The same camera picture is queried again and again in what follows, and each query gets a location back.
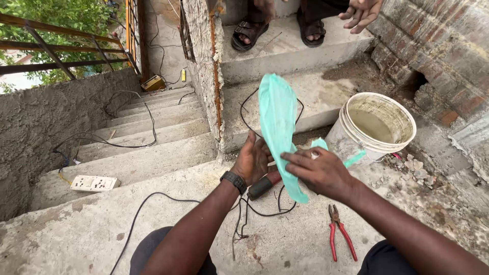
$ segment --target black wristwatch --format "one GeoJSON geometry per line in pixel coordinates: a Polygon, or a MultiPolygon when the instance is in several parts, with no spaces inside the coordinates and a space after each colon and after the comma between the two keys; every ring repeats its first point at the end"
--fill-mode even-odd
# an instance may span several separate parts
{"type": "Polygon", "coordinates": [[[241,195],[243,195],[246,192],[247,187],[245,181],[235,173],[226,171],[224,175],[221,177],[221,181],[223,179],[230,181],[239,190],[241,195]]]}

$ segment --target white bucket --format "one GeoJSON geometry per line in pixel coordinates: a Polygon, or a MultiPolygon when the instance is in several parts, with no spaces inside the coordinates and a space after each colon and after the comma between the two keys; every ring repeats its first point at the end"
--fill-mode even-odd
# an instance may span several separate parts
{"type": "Polygon", "coordinates": [[[362,92],[341,107],[325,140],[342,161],[365,149],[367,154],[357,163],[368,164],[400,151],[415,135],[416,123],[406,108],[385,95],[362,92]]]}

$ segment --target brown sandal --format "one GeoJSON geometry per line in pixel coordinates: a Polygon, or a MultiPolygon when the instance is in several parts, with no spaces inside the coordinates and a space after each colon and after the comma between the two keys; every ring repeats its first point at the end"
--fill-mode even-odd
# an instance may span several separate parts
{"type": "Polygon", "coordinates": [[[326,34],[326,30],[324,29],[324,23],[321,20],[306,23],[306,18],[301,8],[297,11],[297,21],[299,22],[299,28],[301,29],[301,39],[306,46],[310,48],[319,47],[324,42],[324,35],[326,34]],[[309,40],[307,37],[309,35],[320,34],[318,40],[309,40]]]}
{"type": "Polygon", "coordinates": [[[231,45],[238,51],[247,51],[253,46],[255,46],[258,38],[268,30],[268,24],[265,22],[259,23],[258,26],[255,26],[253,23],[241,21],[241,23],[234,29],[233,37],[231,38],[231,45]],[[246,35],[251,43],[245,44],[240,40],[240,34],[246,35]]]}

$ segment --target bucket rim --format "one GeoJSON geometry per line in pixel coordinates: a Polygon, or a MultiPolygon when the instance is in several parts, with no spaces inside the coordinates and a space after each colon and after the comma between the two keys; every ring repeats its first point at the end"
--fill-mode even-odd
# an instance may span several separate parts
{"type": "Polygon", "coordinates": [[[393,100],[392,98],[390,98],[388,96],[385,96],[383,94],[380,94],[380,93],[376,93],[376,92],[360,92],[360,93],[357,93],[357,94],[353,95],[352,97],[350,97],[350,99],[348,99],[348,101],[345,104],[345,112],[346,112],[346,115],[348,117],[348,120],[351,121],[351,123],[355,126],[355,128],[356,128],[355,130],[361,132],[366,137],[368,137],[369,139],[374,140],[375,142],[377,142],[380,145],[393,146],[393,147],[396,147],[396,145],[397,146],[407,145],[407,144],[409,144],[414,139],[414,137],[416,136],[416,132],[418,131],[418,129],[416,127],[416,122],[414,121],[414,118],[411,115],[411,113],[409,113],[409,111],[403,105],[401,105],[399,102],[393,100]],[[349,106],[349,104],[350,104],[350,102],[351,102],[352,99],[354,99],[356,97],[359,97],[359,96],[364,96],[364,95],[372,95],[372,96],[381,97],[381,98],[383,98],[383,99],[385,99],[385,100],[393,103],[397,107],[399,107],[402,110],[402,112],[407,115],[407,117],[411,121],[411,124],[413,125],[413,133],[412,133],[411,137],[408,138],[406,141],[401,142],[401,143],[388,143],[388,142],[383,142],[383,141],[377,140],[377,139],[375,139],[373,137],[370,137],[369,135],[367,135],[366,133],[364,133],[362,130],[360,130],[358,128],[358,126],[356,126],[355,123],[353,123],[353,121],[352,121],[352,119],[350,117],[350,113],[348,111],[348,106],[349,106]]]}

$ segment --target power socket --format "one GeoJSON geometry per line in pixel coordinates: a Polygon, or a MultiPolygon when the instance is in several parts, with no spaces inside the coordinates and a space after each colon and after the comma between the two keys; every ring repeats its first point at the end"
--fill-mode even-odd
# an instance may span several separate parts
{"type": "Polygon", "coordinates": [[[70,189],[77,192],[98,193],[119,187],[121,181],[117,178],[78,175],[73,180],[70,189]]]}

